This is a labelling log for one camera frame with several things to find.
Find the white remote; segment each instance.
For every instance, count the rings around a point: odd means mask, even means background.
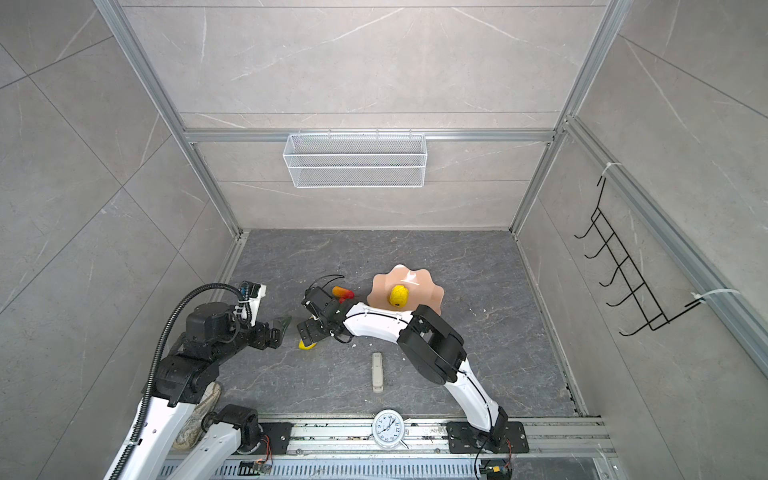
[[[373,375],[373,391],[381,393],[384,391],[384,368],[382,366],[382,353],[373,353],[373,367],[371,368]]]

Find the vented metal base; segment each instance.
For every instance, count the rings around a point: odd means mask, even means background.
[[[463,420],[406,418],[404,441],[408,447],[382,450],[370,439],[372,416],[302,419],[287,415],[262,415],[262,423],[292,422],[294,427],[288,455],[277,455],[272,471],[260,476],[270,480],[474,478],[475,454],[449,452],[449,436],[445,424]],[[590,458],[601,464],[610,464],[610,470],[617,475],[621,473],[616,452],[601,419],[541,418],[510,421],[524,424],[530,446],[529,453],[513,455],[513,458]],[[483,453],[479,458],[507,458],[507,455]],[[253,474],[239,475],[238,471],[241,461],[258,458],[263,456],[232,455],[212,478],[254,478]],[[183,459],[183,454],[169,455],[158,478],[162,480],[170,475]]]

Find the gray marble wall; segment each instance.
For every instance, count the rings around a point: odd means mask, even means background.
[[[604,11],[599,0],[412,4],[124,10],[184,120],[218,128],[553,127]]]
[[[199,144],[243,227],[505,230],[544,150],[541,142],[432,142],[422,188],[297,189],[283,147]]]
[[[579,113],[764,317],[767,8],[636,1]],[[584,258],[601,245],[594,232],[574,238],[588,228],[599,175],[567,142],[521,233],[590,413],[606,418],[632,478],[764,478],[768,381],[713,312],[620,334],[641,314],[631,302],[606,306],[627,291],[598,284],[614,265],[605,252]],[[610,187],[601,206],[676,314],[694,288]]]
[[[91,0],[0,2],[0,477],[100,478],[232,241]]]
[[[189,128],[552,128],[600,0],[126,0]],[[201,144],[246,228],[508,228],[543,144],[431,143],[420,189],[297,190],[278,144]],[[329,208],[344,209],[329,216]]]
[[[582,121],[768,319],[768,3],[638,0]]]

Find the clock face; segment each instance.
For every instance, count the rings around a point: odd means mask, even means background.
[[[385,448],[397,446],[405,434],[402,417],[394,410],[384,410],[373,419],[373,436]]]

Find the yellow lemon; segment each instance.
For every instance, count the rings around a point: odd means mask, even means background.
[[[408,289],[403,285],[395,285],[392,292],[389,294],[389,305],[392,306],[405,306],[408,302]]]

